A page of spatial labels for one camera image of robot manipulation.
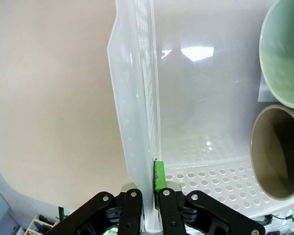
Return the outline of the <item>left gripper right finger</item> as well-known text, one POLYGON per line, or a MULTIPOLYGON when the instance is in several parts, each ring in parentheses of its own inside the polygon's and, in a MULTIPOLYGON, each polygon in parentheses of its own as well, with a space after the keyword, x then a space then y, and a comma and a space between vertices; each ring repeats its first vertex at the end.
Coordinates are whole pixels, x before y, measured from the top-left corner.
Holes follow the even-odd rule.
POLYGON ((165 235, 185 235, 186 227, 204 235, 264 235, 260 223, 226 206, 200 190, 187 195, 177 183, 168 185, 164 163, 153 162, 155 208, 165 235))

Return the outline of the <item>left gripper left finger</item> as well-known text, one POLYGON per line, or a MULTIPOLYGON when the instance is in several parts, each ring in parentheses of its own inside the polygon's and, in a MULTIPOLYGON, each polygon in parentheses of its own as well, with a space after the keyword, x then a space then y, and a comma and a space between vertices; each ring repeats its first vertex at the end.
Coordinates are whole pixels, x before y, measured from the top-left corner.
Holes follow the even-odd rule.
POLYGON ((46 234, 102 235, 117 227, 119 235, 139 235, 142 214, 142 193, 134 183, 128 183, 117 196, 99 192, 46 234))

